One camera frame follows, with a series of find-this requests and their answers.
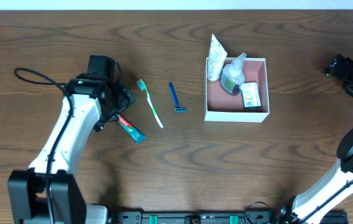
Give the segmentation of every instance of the toothpaste tube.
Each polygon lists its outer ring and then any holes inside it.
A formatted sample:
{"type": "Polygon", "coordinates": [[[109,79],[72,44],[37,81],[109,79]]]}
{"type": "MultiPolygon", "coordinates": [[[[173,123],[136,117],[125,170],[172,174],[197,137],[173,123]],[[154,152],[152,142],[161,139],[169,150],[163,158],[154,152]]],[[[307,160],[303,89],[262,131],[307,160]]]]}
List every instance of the toothpaste tube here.
{"type": "Polygon", "coordinates": [[[207,79],[209,81],[215,82],[219,80],[226,55],[227,52],[213,34],[207,61],[207,79]]]}
{"type": "Polygon", "coordinates": [[[128,132],[129,135],[135,140],[137,144],[141,143],[146,136],[138,131],[135,127],[133,127],[130,122],[128,122],[123,116],[117,114],[118,120],[117,122],[128,132]]]}

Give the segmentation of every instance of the cardboard box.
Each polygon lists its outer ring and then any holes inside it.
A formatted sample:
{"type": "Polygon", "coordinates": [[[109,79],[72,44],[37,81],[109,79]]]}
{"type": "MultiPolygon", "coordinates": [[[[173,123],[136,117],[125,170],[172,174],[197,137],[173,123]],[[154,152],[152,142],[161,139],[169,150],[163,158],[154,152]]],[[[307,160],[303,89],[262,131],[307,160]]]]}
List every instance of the cardboard box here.
{"type": "MultiPolygon", "coordinates": [[[[227,57],[224,66],[232,63],[234,58],[227,57]]],[[[241,93],[232,96],[226,93],[219,81],[210,83],[207,80],[207,62],[204,76],[204,120],[261,123],[270,113],[268,79],[264,58],[246,58],[243,73],[245,82],[256,82],[259,88],[261,110],[245,110],[241,93]]]]}

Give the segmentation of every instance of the toothbrush head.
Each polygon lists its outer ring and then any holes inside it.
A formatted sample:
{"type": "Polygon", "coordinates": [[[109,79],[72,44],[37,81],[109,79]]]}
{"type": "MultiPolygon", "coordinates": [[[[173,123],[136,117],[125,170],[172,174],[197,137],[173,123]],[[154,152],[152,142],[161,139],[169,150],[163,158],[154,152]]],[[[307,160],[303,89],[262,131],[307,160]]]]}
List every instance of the toothbrush head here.
{"type": "Polygon", "coordinates": [[[146,83],[143,79],[137,81],[140,90],[146,90],[146,83]]]}

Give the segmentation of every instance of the red toothpaste tube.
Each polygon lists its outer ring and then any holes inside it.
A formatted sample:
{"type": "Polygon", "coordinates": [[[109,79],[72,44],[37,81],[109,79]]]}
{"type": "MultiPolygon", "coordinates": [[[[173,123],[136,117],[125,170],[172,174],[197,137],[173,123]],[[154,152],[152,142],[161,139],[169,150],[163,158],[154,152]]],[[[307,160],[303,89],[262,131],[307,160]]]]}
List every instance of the red toothpaste tube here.
{"type": "Polygon", "coordinates": [[[130,122],[128,122],[123,116],[117,114],[117,118],[117,122],[124,128],[124,130],[127,131],[129,135],[131,135],[137,144],[141,143],[146,138],[144,134],[133,127],[133,125],[130,124],[130,122]]]}

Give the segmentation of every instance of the green strip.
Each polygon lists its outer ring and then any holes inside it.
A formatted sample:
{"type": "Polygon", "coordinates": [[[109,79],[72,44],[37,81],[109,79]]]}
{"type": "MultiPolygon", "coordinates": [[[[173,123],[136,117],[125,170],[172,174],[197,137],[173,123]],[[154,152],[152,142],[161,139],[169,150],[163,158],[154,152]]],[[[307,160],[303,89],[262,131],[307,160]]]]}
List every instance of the green strip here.
{"type": "Polygon", "coordinates": [[[239,217],[237,215],[231,215],[231,223],[230,224],[239,224],[239,217]]]}
{"type": "Polygon", "coordinates": [[[157,216],[156,215],[149,216],[149,224],[157,224],[157,216]]]}

